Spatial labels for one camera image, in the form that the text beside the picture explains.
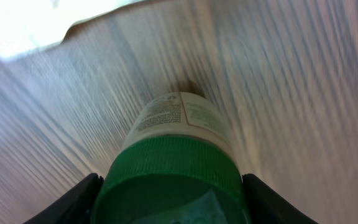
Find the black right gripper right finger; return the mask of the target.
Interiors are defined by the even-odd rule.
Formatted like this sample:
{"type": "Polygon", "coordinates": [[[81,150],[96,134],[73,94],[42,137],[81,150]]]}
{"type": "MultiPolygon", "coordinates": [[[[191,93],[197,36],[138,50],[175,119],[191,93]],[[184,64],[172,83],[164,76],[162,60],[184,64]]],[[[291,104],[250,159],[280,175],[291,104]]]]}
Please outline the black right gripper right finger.
{"type": "Polygon", "coordinates": [[[243,175],[242,186],[252,223],[317,224],[256,175],[243,175]]]}

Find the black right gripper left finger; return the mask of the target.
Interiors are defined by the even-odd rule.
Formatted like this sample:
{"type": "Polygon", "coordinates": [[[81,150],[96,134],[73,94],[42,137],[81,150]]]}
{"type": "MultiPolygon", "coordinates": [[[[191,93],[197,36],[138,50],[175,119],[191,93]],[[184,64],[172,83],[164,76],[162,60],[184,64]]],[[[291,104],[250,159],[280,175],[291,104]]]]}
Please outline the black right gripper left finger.
{"type": "Polygon", "coordinates": [[[87,175],[67,193],[24,224],[90,223],[91,210],[103,182],[104,179],[96,173],[87,175]]]}

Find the green lid jar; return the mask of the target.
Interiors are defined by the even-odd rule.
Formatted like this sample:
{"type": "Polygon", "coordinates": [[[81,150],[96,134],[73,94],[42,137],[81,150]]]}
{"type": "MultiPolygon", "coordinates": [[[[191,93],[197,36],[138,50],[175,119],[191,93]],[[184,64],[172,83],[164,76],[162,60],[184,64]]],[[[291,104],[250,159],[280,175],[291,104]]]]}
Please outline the green lid jar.
{"type": "Polygon", "coordinates": [[[250,223],[222,116],[173,92],[140,113],[104,180],[92,223],[250,223]]]}

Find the beige pouch bag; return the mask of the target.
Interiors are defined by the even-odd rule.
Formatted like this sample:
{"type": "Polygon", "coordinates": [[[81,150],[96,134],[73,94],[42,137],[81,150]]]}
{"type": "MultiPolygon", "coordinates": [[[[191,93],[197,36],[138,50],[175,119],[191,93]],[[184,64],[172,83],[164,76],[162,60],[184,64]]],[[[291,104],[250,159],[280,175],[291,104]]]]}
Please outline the beige pouch bag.
{"type": "Polygon", "coordinates": [[[0,59],[60,44],[70,27],[141,0],[0,0],[0,59]]]}

